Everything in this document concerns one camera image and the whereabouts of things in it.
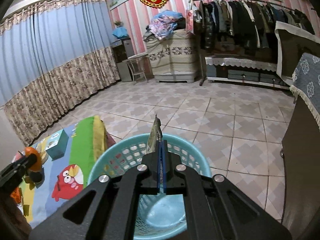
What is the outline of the snack wrapper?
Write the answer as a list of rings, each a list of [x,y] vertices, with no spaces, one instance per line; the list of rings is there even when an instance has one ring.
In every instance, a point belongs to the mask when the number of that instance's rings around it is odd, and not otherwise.
[[[161,121],[160,119],[157,117],[157,115],[155,115],[155,119],[153,122],[153,126],[151,128],[151,132],[146,144],[146,153],[152,153],[155,152],[156,149],[156,144],[158,141],[162,140],[162,130],[161,130]]]

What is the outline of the orange peel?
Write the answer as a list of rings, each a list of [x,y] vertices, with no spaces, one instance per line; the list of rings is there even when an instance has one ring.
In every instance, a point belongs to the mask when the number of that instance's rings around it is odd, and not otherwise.
[[[27,158],[27,168],[32,172],[40,172],[42,169],[42,160],[39,152],[33,147],[24,149]]]

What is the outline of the colourful cartoon play mat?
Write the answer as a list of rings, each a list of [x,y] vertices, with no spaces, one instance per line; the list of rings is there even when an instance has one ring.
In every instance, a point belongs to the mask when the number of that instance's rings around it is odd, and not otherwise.
[[[82,119],[64,130],[69,137],[65,155],[53,160],[46,153],[46,143],[52,134],[33,144],[42,157],[42,180],[34,184],[24,179],[18,191],[12,194],[32,228],[87,186],[93,165],[115,143],[98,115]]]

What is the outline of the light blue tissue box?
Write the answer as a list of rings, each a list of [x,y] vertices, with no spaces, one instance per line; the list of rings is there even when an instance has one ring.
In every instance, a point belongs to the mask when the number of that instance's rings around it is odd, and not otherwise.
[[[55,132],[47,140],[45,148],[46,153],[53,160],[62,158],[65,155],[68,139],[69,137],[64,129]]]

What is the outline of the turquoise plastic laundry basket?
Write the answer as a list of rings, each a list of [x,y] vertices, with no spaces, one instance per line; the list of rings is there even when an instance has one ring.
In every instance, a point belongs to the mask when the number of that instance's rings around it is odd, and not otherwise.
[[[110,178],[123,175],[127,170],[141,164],[146,155],[149,134],[135,135],[124,139],[106,150],[93,165],[88,183],[100,175]],[[168,150],[178,154],[182,164],[196,170],[200,175],[211,177],[205,156],[191,142],[172,134],[164,134]],[[170,239],[187,229],[183,196],[141,195],[136,217],[135,239]]]

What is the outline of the blue and floral curtain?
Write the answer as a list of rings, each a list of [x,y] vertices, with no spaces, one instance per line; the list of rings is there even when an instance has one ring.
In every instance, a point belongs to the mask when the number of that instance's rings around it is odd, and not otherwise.
[[[106,0],[35,3],[1,23],[1,105],[29,145],[119,79]]]

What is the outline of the low tv cabinet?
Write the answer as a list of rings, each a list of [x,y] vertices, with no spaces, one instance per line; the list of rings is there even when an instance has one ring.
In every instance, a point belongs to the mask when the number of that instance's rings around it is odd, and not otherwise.
[[[239,57],[207,56],[206,77],[210,82],[234,82],[250,85],[288,89],[277,74],[275,63]]]

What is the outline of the small folding table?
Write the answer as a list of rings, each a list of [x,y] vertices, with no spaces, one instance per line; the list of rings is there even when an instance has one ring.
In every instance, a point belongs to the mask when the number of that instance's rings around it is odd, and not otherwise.
[[[144,80],[148,82],[148,79],[146,77],[145,67],[144,67],[144,60],[148,58],[149,58],[149,54],[147,52],[144,52],[144,53],[130,56],[123,61],[123,63],[127,64],[132,74],[133,82],[138,82],[140,78],[144,78]]]

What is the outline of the cabinet with patterned cover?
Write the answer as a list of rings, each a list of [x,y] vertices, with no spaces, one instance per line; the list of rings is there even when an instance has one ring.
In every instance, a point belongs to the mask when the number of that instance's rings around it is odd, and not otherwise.
[[[145,41],[152,73],[157,82],[193,83],[200,71],[196,38],[184,29],[168,39],[152,37]]]

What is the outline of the blue floral lace cloth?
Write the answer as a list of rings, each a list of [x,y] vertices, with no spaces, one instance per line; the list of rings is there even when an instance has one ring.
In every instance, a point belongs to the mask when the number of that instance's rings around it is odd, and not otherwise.
[[[319,126],[319,57],[304,53],[292,74],[290,91],[300,96]]]

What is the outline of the water dispenser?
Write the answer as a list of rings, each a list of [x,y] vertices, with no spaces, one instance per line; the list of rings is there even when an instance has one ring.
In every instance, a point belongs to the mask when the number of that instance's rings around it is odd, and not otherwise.
[[[135,54],[131,38],[116,40],[111,44],[112,52],[122,82],[131,82],[133,77],[128,64],[125,62]]]

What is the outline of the blue covered plant pot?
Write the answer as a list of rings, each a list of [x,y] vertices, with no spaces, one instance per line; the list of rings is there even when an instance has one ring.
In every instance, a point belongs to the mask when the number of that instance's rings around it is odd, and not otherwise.
[[[127,29],[123,26],[123,22],[121,21],[116,21],[114,22],[114,25],[115,25],[115,28],[114,30],[112,31],[112,35],[121,40],[121,39],[124,39],[124,38],[128,38],[129,37],[129,34],[127,32]]]

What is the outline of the clothes rack with garments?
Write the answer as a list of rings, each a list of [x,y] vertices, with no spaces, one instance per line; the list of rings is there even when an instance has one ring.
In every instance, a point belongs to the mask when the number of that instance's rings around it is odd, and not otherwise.
[[[187,31],[196,35],[203,79],[207,56],[239,57],[278,62],[276,22],[299,27],[316,36],[305,13],[261,0],[193,0]]]

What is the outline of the television with cloth cover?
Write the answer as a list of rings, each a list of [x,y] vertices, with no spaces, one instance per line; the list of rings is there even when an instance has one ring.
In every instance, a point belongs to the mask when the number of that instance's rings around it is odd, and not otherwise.
[[[293,85],[292,74],[304,53],[319,56],[319,37],[288,23],[276,22],[274,33],[278,42],[277,75]]]

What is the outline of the pile of folded bedding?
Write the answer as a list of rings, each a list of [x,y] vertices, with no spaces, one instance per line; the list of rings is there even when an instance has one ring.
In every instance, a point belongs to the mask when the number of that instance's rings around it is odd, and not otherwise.
[[[185,28],[185,18],[180,12],[165,10],[155,15],[146,27],[143,41],[157,39],[159,41],[170,38],[176,29]]]

